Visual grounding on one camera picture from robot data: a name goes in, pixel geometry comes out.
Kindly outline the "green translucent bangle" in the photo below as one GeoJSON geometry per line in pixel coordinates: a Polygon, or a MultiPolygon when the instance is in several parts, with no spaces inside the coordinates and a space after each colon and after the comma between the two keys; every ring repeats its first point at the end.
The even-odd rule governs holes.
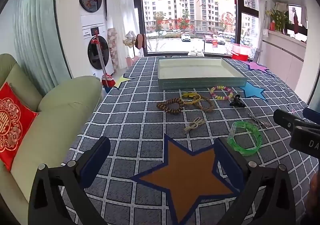
{"type": "Polygon", "coordinates": [[[236,121],[232,123],[227,143],[242,156],[252,156],[262,145],[262,135],[254,124],[236,121]]]}

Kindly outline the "silver star hair pin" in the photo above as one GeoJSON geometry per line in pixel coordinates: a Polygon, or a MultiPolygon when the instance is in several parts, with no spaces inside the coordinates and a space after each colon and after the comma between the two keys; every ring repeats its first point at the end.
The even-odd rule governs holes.
{"type": "Polygon", "coordinates": [[[249,115],[249,117],[250,117],[255,123],[259,124],[259,125],[262,126],[262,127],[268,128],[268,127],[271,126],[270,123],[265,122],[265,121],[257,118],[257,117],[254,116],[252,113],[248,113],[248,115],[249,115]]]}

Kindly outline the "black claw hair clip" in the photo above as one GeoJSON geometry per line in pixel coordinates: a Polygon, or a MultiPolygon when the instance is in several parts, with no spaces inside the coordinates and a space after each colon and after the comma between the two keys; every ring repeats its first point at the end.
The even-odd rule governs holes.
{"type": "Polygon", "coordinates": [[[241,100],[241,96],[239,94],[235,95],[231,103],[229,104],[231,107],[236,107],[236,108],[245,108],[246,105],[244,102],[241,100]]]}

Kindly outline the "teal jewelry tray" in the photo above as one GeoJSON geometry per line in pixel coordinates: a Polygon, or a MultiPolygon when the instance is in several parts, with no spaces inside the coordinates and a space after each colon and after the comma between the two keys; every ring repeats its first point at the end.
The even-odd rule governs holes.
{"type": "Polygon", "coordinates": [[[217,85],[244,87],[246,77],[223,58],[172,57],[158,60],[161,90],[211,88],[217,85]]]}

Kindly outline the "red bucket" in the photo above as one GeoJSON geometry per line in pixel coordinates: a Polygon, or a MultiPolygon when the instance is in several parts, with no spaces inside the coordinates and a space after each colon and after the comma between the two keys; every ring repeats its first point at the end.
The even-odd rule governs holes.
{"type": "Polygon", "coordinates": [[[248,61],[251,54],[251,47],[243,44],[232,44],[232,59],[248,61]]]}

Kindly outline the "red embroidered cushion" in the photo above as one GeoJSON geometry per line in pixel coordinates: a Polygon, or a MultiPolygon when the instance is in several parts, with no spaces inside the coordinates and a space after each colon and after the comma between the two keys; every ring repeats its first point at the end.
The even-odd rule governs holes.
{"type": "Polygon", "coordinates": [[[1,161],[10,171],[18,148],[38,113],[23,105],[5,82],[1,87],[0,116],[1,161]]]}

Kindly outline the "potted green plant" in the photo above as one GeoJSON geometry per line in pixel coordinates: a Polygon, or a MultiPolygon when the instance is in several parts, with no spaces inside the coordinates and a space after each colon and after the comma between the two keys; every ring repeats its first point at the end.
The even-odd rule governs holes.
{"type": "Polygon", "coordinates": [[[270,9],[267,10],[265,14],[270,18],[269,29],[271,31],[277,31],[284,34],[286,29],[285,27],[289,24],[289,12],[270,9]]]}

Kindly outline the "green sofa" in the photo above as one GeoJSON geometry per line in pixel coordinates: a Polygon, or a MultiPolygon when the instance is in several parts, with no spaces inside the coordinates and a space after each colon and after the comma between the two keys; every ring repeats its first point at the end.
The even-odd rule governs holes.
{"type": "Polygon", "coordinates": [[[10,54],[1,55],[1,84],[37,113],[13,160],[12,169],[1,164],[1,207],[15,224],[28,223],[28,205],[34,177],[42,163],[58,167],[100,103],[101,83],[94,76],[67,80],[42,96],[10,54]]]}

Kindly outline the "red mop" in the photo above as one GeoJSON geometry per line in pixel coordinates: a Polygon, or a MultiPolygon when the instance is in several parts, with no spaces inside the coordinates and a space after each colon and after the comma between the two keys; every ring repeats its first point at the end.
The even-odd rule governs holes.
{"type": "Polygon", "coordinates": [[[103,77],[101,78],[101,83],[104,88],[107,87],[108,90],[111,90],[116,85],[116,82],[113,79],[113,77],[106,72],[104,58],[103,58],[103,52],[101,50],[101,44],[99,41],[99,34],[97,31],[95,31],[95,37],[93,37],[91,43],[95,44],[97,47],[99,61],[100,61],[100,65],[101,65],[101,68],[103,71],[103,77]]]}

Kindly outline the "slipper rack stand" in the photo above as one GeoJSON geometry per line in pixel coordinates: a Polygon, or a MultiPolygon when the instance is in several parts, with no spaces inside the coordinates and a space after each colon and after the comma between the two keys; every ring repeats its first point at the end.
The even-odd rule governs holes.
{"type": "Polygon", "coordinates": [[[135,49],[140,51],[141,49],[145,49],[146,48],[146,36],[145,36],[145,34],[137,34],[137,35],[135,35],[135,33],[133,31],[129,31],[125,35],[125,39],[123,40],[123,44],[125,46],[133,49],[134,57],[128,56],[126,58],[127,67],[129,68],[134,63],[136,63],[140,58],[143,57],[141,53],[136,55],[135,49]]]}

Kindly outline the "white washing machine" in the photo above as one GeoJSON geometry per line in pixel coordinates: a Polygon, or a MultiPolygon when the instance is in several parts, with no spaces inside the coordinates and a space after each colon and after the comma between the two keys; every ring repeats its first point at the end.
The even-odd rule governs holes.
{"type": "Polygon", "coordinates": [[[83,26],[82,34],[93,76],[101,79],[104,73],[114,74],[105,25],[99,23],[83,26]]]}

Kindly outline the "white stacked dryer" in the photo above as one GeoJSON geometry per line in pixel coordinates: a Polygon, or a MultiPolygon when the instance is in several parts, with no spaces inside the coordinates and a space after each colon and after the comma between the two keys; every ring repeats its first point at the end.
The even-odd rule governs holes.
{"type": "Polygon", "coordinates": [[[79,0],[81,26],[104,23],[103,0],[79,0]]]}

